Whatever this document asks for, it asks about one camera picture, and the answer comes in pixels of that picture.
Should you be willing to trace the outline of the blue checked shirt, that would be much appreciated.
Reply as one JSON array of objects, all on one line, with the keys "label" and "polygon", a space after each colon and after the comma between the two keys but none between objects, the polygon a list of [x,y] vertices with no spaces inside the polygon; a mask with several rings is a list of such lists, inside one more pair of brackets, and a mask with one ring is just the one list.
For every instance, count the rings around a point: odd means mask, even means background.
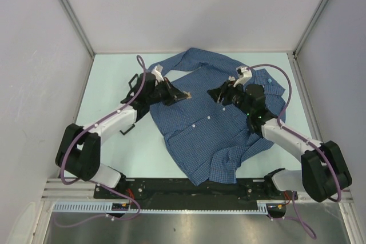
[{"label": "blue checked shirt", "polygon": [[150,107],[168,153],[196,186],[207,180],[236,183],[241,164],[274,145],[249,131],[247,116],[237,107],[219,105],[207,93],[235,76],[242,63],[190,48],[158,64],[163,67],[162,75],[172,70],[187,72],[172,84],[191,94],[171,106],[158,103]]}]

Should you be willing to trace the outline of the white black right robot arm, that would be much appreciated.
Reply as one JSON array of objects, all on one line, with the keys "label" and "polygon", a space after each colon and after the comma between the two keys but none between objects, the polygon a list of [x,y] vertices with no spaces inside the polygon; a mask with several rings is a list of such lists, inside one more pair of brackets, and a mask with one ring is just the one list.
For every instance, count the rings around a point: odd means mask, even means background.
[{"label": "white black right robot arm", "polygon": [[284,191],[300,191],[322,202],[333,195],[341,196],[342,190],[352,184],[339,145],[305,137],[288,127],[266,107],[262,86],[227,80],[207,93],[217,103],[237,107],[247,116],[251,133],[279,145],[300,162],[300,170],[280,168],[269,174],[270,181],[264,184],[268,198],[277,199]]}]

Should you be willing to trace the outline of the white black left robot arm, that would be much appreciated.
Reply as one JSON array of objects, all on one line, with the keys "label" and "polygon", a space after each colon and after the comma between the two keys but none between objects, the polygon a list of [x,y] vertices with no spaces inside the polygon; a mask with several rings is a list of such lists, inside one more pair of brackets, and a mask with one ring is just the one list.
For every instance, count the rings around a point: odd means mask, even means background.
[{"label": "white black left robot arm", "polygon": [[106,186],[114,198],[126,192],[122,172],[103,163],[102,153],[110,160],[117,151],[124,151],[117,139],[130,132],[150,109],[158,103],[171,106],[190,98],[190,93],[174,87],[160,72],[135,74],[129,81],[129,92],[115,110],[97,122],[86,126],[68,125],[63,134],[55,163],[61,169],[61,178],[70,173],[84,182]]}]

